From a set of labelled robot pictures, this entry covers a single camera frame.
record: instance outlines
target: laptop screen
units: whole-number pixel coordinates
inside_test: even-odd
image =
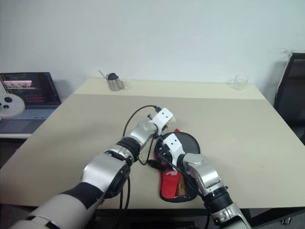
[[[50,73],[0,73],[8,93],[23,99],[26,106],[55,106],[61,100]]]

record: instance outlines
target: white wall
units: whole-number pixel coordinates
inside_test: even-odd
[[[0,71],[50,71],[68,96],[98,69],[124,79],[228,82],[271,101],[305,52],[304,0],[0,0]]]

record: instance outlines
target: table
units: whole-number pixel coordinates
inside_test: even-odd
[[[75,186],[87,163],[115,144],[129,116],[146,104],[173,112],[170,129],[198,140],[240,208],[305,206],[305,147],[255,85],[238,92],[227,84],[128,81],[126,90],[112,92],[102,78],[88,79],[5,164],[1,203],[38,206]],[[129,128],[152,112],[135,116]],[[146,155],[147,148],[140,157]],[[199,198],[161,200],[153,168],[135,163],[130,176],[131,209],[203,208]],[[118,206],[116,197],[102,208]]]

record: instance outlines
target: laptop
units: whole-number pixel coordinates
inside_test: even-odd
[[[0,73],[0,81],[25,104],[22,114],[1,120],[1,134],[32,134],[61,104],[50,73]]]

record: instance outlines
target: black lid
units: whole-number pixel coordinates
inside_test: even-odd
[[[108,80],[117,80],[119,77],[115,73],[110,73],[108,75]]]

